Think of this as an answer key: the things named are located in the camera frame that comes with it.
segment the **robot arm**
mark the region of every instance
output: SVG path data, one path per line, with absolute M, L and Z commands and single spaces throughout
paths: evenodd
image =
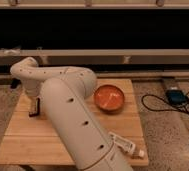
M 28 95 L 38 96 L 40 93 L 45 113 L 77 168 L 85 171 L 132 171 L 85 104 L 84 98 L 90 96 L 96 87 L 95 74 L 79 67 L 38 68 L 35 62 L 33 58 L 26 58 L 13 65 L 11 73 L 22 81 Z

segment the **speckled floor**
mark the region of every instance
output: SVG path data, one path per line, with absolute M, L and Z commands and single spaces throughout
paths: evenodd
M 187 91 L 189 81 L 179 82 Z M 164 97 L 161 82 L 133 82 L 150 164 L 148 167 L 134 167 L 135 171 L 189 171 L 189 117 L 176 112 L 150 112 L 141 104 L 141 97 L 153 93 Z M 0 85 L 0 141 L 20 95 L 21 86 L 11 90 L 9 85 Z M 152 107 L 165 105 L 150 99 Z M 76 171 L 74 167 L 33 166 L 37 171 Z M 0 171 L 22 171 L 19 166 L 0 166 Z

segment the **black backdrop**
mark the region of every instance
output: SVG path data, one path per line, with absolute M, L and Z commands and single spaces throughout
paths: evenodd
M 189 10 L 0 10 L 0 48 L 189 49 Z

